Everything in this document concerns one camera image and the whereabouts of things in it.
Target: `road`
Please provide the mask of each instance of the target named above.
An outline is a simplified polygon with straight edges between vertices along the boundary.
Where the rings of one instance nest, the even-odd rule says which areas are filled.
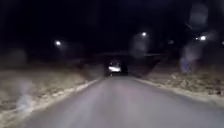
[[[224,111],[129,77],[111,77],[33,115],[18,127],[224,128]]]

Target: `night sky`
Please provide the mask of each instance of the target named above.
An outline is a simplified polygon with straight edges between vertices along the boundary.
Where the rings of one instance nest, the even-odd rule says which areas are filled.
[[[152,31],[156,45],[187,37],[193,0],[2,0],[1,42],[55,53],[54,40],[87,54],[127,51],[133,35]]]

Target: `road edge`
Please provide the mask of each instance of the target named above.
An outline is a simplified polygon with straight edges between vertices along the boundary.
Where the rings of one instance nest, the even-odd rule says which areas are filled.
[[[135,79],[141,83],[151,85],[154,87],[158,87],[160,89],[164,89],[167,91],[171,91],[175,94],[182,95],[182,96],[191,98],[196,101],[200,101],[200,102],[208,103],[211,105],[215,105],[220,108],[224,108],[224,98],[218,97],[216,95],[208,95],[206,93],[191,92],[191,91],[187,91],[187,90],[180,89],[180,88],[171,88],[170,86],[165,86],[165,85],[162,85],[159,83],[154,83],[154,82],[147,81],[144,79],[139,79],[139,78],[135,78]]]

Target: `dry grass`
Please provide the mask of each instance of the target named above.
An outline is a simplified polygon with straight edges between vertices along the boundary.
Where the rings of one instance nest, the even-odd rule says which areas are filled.
[[[34,102],[51,99],[63,90],[85,83],[85,77],[76,68],[38,68],[4,70],[0,73],[0,128],[15,122],[20,115],[16,102],[24,94]]]

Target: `street light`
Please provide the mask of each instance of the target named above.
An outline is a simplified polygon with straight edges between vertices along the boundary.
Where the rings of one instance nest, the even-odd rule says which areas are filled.
[[[55,41],[55,45],[56,45],[56,46],[61,46],[61,42],[58,41],[58,40],[56,40],[56,41]]]
[[[146,32],[143,32],[143,33],[142,33],[142,36],[143,36],[143,37],[145,37],[146,35],[147,35],[147,33],[146,33]]]

